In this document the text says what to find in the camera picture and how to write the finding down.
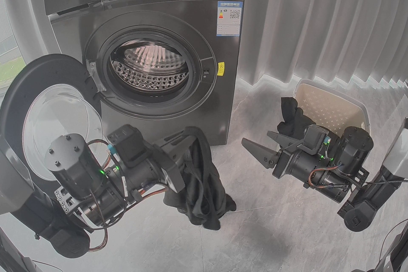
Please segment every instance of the window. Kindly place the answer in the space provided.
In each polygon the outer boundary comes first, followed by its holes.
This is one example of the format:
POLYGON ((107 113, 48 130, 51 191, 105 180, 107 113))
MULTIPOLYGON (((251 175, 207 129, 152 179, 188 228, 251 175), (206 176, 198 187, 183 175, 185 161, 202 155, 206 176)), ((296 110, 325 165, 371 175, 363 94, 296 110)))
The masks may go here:
POLYGON ((10 83, 24 66, 7 16, 6 4, 0 0, 0 103, 10 83))

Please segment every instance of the black cloth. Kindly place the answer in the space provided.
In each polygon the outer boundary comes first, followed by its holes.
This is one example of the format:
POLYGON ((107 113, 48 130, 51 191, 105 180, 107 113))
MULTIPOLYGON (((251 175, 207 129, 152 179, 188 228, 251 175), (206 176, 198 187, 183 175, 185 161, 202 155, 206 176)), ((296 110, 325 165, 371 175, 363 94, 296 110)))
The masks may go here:
MULTIPOLYGON (((281 109, 284 121, 280 122, 277 127, 280 134, 303 139, 306 127, 316 125, 312 119, 303 114, 302 108, 298 108, 298 102, 293 97, 281 98, 281 109)), ((326 127, 323 128, 329 131, 329 137, 332 139, 328 148, 328 154, 329 157, 333 157, 340 142, 340 137, 326 127)))
POLYGON ((212 162, 210 145, 201 129, 186 127, 184 135, 196 136, 190 147, 191 161, 187 160, 181 171, 186 187, 176 193, 165 193, 163 203, 186 214, 194 225, 219 230, 219 219, 228 211, 235 211, 237 205, 225 193, 217 168, 212 162))

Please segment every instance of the yellow sticker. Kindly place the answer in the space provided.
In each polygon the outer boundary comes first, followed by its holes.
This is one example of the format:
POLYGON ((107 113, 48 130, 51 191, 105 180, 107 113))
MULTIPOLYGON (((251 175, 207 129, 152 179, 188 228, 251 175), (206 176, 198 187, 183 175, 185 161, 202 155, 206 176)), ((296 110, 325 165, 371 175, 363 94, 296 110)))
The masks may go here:
POLYGON ((217 76, 224 75, 224 68, 225 68, 225 62, 219 62, 218 63, 218 74, 217 74, 217 76))

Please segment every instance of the qr code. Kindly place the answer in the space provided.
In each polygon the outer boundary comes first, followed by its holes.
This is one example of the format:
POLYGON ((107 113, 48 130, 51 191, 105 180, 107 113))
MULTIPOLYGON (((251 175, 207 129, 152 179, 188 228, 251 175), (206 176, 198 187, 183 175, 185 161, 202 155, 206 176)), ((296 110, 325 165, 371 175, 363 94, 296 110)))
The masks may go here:
POLYGON ((230 10, 230 19, 231 20, 238 20, 241 18, 241 10, 240 9, 231 9, 230 10))

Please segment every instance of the washing machine door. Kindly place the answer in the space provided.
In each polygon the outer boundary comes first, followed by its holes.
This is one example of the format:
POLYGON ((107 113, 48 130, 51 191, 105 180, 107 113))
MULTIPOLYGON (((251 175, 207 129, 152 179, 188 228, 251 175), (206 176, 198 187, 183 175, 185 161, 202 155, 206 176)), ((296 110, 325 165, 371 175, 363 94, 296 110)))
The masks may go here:
MULTIPOLYGON (((4 96, 1 134, 33 182, 51 197, 60 185, 44 166, 45 153, 61 135, 79 133, 86 141, 103 137, 97 93, 85 66, 67 55, 52 54, 24 67, 4 96)), ((100 145, 91 150, 99 161, 106 159, 100 145)))

